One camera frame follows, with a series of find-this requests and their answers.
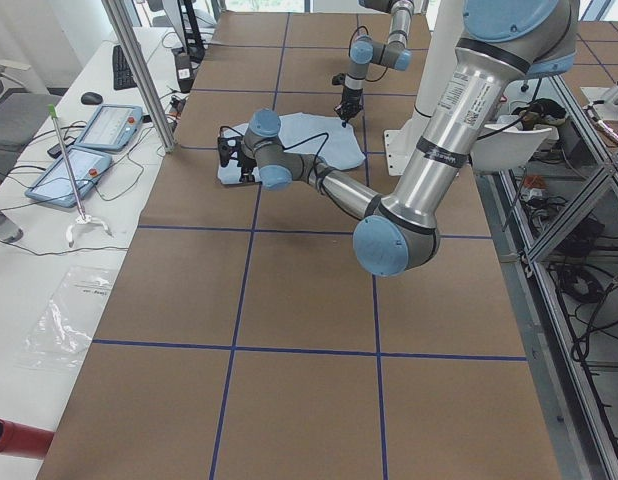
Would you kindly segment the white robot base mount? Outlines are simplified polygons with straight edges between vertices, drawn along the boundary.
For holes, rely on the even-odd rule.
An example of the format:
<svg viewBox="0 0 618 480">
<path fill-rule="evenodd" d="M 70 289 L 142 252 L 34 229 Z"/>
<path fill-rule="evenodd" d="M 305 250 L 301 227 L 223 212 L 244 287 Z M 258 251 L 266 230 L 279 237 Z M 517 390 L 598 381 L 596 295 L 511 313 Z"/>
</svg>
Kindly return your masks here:
<svg viewBox="0 0 618 480">
<path fill-rule="evenodd" d="M 411 159 L 416 143 L 433 116 L 440 97 L 455 68 L 454 47 L 445 40 L 431 40 L 412 116 L 399 130 L 385 130 L 388 173 L 401 176 Z"/>
</svg>

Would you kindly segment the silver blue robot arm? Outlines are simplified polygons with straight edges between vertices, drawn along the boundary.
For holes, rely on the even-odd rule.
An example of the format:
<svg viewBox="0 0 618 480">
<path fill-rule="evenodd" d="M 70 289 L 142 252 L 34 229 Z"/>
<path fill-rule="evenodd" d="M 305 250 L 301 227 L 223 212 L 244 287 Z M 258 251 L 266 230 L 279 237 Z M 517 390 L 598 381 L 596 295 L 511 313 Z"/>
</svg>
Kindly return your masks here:
<svg viewBox="0 0 618 480">
<path fill-rule="evenodd" d="M 364 83 L 369 65 L 405 71 L 411 62 L 408 36 L 412 17 L 426 10 L 426 1 L 359 1 L 359 5 L 391 15 L 390 30 L 384 43 L 375 41 L 368 34 L 351 37 L 348 71 L 332 78 L 333 85 L 341 85 L 340 103 L 334 108 L 345 127 L 362 110 Z"/>
<path fill-rule="evenodd" d="M 253 114 L 238 141 L 238 157 L 268 190 L 302 181 L 357 219 L 358 262 L 376 276 L 395 276 L 430 261 L 439 247 L 435 213 L 468 162 L 506 87 L 568 71 L 576 53 L 575 1 L 445 1 L 436 40 L 454 41 L 454 69 L 438 80 L 441 93 L 395 189 L 382 195 L 328 165 L 299 154 L 279 137 L 278 114 Z"/>
</svg>

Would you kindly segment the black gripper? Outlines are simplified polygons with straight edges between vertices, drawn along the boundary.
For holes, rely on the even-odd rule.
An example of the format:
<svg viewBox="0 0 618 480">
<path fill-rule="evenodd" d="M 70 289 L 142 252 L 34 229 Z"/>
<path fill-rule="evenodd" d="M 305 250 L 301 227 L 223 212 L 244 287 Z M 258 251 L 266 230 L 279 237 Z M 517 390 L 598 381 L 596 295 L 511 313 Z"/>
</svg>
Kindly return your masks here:
<svg viewBox="0 0 618 480">
<path fill-rule="evenodd" d="M 237 153 L 238 166 L 241 169 L 240 182 L 241 183 L 253 183 L 254 174 L 253 171 L 257 166 L 256 160 L 248 153 L 244 148 L 240 146 Z"/>
<path fill-rule="evenodd" d="M 362 95 L 362 89 L 343 88 L 341 104 L 334 108 L 334 112 L 343 125 L 347 125 L 349 120 L 354 119 L 361 112 Z"/>
</svg>

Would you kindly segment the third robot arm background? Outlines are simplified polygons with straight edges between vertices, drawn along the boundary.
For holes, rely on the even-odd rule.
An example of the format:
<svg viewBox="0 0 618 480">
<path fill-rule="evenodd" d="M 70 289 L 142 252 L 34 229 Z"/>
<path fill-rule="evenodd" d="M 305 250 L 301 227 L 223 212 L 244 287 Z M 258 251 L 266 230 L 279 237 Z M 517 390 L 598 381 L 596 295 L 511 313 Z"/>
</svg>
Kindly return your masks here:
<svg viewBox="0 0 618 480">
<path fill-rule="evenodd" d="M 618 121 L 618 80 L 612 87 L 581 87 L 581 91 L 596 117 Z"/>
</svg>

